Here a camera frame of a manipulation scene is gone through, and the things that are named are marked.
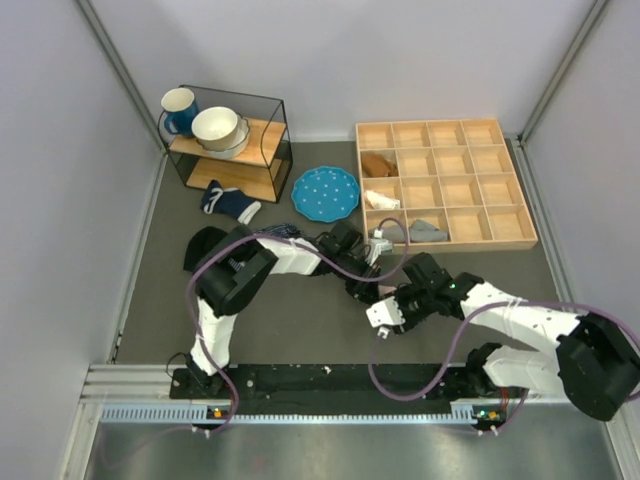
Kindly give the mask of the pink underwear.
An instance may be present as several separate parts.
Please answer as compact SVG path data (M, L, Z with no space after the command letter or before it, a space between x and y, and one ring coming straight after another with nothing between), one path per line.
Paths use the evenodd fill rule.
M396 290L397 288L395 286L378 285L378 294L381 298L393 294Z

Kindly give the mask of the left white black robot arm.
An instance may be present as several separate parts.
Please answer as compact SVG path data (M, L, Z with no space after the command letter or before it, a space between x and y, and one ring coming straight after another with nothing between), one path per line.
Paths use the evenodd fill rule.
M205 396L226 387L230 340L237 314L256 296L268 276L334 274L345 282L346 292L370 306L381 299L371 279L380 273L367 261L362 234L340 221L312 238L290 224L260 230L260 239L237 246L216 262L215 254L252 232L244 225L226 232L216 227L198 231L186 248L183 269L196 274L200 336L191 349L187 368L192 384Z

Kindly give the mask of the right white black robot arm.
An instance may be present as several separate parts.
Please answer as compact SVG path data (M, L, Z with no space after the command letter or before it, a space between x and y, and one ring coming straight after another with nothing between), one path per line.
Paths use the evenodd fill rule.
M467 272L451 276L429 254L413 257L403 270L408 284L384 301L396 333L439 314L523 344L521 350L489 346L480 353L466 372L474 393L487 396L499 387L518 387L564 394L599 421L611 420L623 404L638 399L639 343L605 313L528 301Z

